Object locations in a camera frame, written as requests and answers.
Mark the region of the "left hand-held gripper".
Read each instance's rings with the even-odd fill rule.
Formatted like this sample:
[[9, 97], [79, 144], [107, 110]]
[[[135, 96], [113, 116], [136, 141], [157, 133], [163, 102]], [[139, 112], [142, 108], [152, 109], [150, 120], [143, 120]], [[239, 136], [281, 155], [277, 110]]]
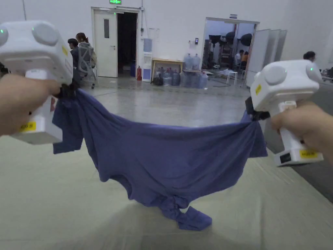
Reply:
[[[0, 26], [0, 61], [11, 73], [68, 86], [68, 98], [79, 88], [73, 79], [73, 59], [54, 25], [45, 21], [5, 22]], [[32, 112], [12, 137], [32, 145], [55, 144], [63, 132], [53, 123], [51, 97]]]

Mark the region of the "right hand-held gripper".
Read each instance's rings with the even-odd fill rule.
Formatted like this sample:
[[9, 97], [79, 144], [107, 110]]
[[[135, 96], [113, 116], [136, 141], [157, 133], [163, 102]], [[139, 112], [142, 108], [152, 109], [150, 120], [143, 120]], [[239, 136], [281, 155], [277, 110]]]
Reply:
[[[246, 99], [246, 111], [252, 121], [266, 120], [297, 107], [298, 101], [311, 97], [319, 89], [320, 70], [310, 60], [278, 61], [266, 65], [255, 74]], [[305, 165], [322, 161], [323, 154], [309, 149], [289, 130], [280, 135], [284, 150], [274, 157], [279, 167]]]

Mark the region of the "person's right hand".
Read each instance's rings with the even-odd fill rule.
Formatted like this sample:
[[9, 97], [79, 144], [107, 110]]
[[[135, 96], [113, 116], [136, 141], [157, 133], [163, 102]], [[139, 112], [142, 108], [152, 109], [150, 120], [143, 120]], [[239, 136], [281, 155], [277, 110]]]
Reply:
[[274, 130], [289, 130], [308, 148], [321, 152], [333, 161], [333, 116], [313, 102], [298, 102], [297, 107], [271, 117]]

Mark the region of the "person's left hand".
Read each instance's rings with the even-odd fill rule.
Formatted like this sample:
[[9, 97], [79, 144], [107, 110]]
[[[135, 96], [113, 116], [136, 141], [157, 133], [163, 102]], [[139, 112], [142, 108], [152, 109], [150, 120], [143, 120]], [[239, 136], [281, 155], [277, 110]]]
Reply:
[[0, 80], [0, 135], [17, 133], [29, 121], [30, 112], [59, 92], [60, 84], [54, 80], [4, 75]]

